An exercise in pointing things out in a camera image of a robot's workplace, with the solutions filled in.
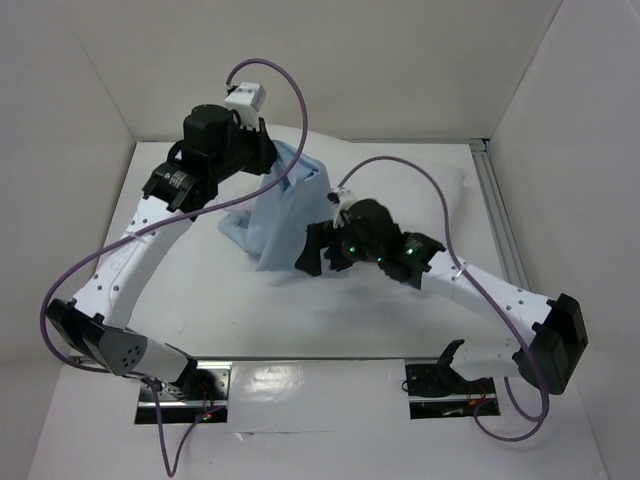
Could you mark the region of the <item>light blue pillowcase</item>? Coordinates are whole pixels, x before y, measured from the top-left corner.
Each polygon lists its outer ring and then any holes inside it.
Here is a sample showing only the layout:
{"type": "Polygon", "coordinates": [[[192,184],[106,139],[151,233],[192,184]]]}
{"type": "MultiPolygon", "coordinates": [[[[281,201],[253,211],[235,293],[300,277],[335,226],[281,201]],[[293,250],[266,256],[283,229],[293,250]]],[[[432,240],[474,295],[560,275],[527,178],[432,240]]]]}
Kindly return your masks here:
{"type": "Polygon", "coordinates": [[[306,154],[268,192],[227,210],[218,230],[257,261],[258,271],[291,271],[310,224],[333,217],[324,164],[306,154]]]}

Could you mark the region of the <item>white pillow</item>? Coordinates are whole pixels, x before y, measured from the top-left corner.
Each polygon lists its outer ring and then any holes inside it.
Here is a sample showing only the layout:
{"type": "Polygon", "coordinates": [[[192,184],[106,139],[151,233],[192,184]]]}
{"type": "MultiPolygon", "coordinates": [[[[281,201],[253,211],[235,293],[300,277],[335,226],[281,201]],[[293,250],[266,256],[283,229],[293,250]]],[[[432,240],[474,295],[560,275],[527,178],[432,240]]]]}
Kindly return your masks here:
{"type": "Polygon", "coordinates": [[[238,174],[223,185],[222,200],[243,204],[278,185],[306,154],[326,168],[331,189],[343,186],[360,198],[373,198],[387,207],[405,231],[419,231],[444,241],[445,224],[461,201],[465,172],[425,158],[382,153],[346,141],[297,129],[271,126],[277,157],[270,174],[258,178],[238,174]]]}

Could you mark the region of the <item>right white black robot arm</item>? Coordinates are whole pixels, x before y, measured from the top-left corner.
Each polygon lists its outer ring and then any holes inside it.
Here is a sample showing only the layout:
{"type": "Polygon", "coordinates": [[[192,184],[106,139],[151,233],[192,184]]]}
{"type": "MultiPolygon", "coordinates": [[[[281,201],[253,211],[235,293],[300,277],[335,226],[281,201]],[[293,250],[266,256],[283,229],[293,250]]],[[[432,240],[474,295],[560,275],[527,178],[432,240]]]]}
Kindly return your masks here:
{"type": "Polygon", "coordinates": [[[296,269],[313,277],[374,263],[384,274],[417,290],[445,297],[510,332],[498,351],[452,341],[436,379],[448,392],[487,376],[520,376],[551,395],[562,394],[587,345],[580,303],[562,293],[549,298],[519,288],[462,260],[442,243],[404,232],[388,209],[373,199],[340,203],[332,219],[310,224],[296,269]]]}

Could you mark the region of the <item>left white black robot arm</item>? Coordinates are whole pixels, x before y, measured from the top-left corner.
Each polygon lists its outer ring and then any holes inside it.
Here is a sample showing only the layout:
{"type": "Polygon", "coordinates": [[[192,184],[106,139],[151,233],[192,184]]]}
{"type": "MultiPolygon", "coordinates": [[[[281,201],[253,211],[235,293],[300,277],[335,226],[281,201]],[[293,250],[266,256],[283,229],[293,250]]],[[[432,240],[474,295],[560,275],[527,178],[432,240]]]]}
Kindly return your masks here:
{"type": "Polygon", "coordinates": [[[75,350],[117,376],[161,381],[176,399],[197,387],[197,362],[128,326],[146,284],[174,243],[238,172],[269,173],[276,149],[258,108],[230,101],[200,105],[183,122],[183,138],[142,189],[129,229],[91,280],[71,299],[55,299],[46,318],[75,350]]]}

